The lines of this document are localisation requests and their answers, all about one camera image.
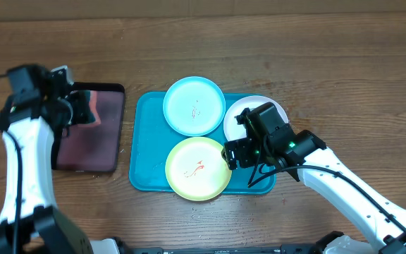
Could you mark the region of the light blue plate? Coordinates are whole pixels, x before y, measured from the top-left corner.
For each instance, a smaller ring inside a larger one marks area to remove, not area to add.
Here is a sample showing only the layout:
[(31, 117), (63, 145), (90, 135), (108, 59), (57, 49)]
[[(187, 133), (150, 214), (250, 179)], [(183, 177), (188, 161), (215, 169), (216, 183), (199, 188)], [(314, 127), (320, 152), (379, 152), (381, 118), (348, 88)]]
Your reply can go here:
[(195, 137), (214, 131), (223, 121), (225, 112), (225, 96), (208, 78), (182, 78), (172, 84), (164, 96), (164, 118), (182, 135)]

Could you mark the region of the green scrub sponge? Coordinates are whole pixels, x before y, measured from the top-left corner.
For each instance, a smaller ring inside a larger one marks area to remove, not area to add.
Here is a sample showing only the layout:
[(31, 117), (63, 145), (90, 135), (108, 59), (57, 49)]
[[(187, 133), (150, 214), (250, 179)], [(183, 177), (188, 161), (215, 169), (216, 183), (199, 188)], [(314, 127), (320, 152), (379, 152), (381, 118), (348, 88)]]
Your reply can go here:
[(85, 98), (85, 103), (80, 124), (100, 125), (101, 119), (97, 111), (97, 92), (94, 90), (83, 90), (82, 95)]

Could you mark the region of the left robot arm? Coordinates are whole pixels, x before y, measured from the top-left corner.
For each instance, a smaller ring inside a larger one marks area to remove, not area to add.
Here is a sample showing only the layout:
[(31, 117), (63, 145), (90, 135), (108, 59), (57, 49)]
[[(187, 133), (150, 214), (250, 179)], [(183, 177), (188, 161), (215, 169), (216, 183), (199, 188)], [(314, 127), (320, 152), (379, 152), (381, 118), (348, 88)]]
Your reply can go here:
[(12, 93), (0, 111), (6, 148), (6, 194), (0, 213), (0, 253), (92, 253), (85, 233), (59, 211), (52, 181), (53, 155), (63, 130), (91, 116), (67, 66), (26, 64), (6, 72)]

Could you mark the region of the yellow-green plate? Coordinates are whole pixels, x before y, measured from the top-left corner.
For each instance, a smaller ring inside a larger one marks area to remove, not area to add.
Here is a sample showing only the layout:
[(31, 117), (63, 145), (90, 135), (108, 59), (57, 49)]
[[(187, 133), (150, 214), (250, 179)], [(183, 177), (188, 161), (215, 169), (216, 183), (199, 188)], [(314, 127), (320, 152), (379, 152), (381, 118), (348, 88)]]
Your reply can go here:
[(222, 158), (223, 146), (211, 138), (193, 137), (179, 142), (166, 159), (166, 180), (180, 197), (206, 201), (221, 194), (232, 172)]

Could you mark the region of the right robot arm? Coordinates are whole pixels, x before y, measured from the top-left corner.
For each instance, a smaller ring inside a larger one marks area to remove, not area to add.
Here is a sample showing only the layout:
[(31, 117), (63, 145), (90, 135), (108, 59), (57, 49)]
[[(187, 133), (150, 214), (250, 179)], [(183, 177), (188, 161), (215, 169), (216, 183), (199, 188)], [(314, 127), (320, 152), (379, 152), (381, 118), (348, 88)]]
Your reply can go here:
[(406, 253), (406, 210), (350, 171), (311, 131), (295, 133), (267, 102), (235, 116), (246, 136), (224, 144), (228, 168), (253, 169), (247, 185), (281, 172), (316, 191), (351, 221), (375, 253)]

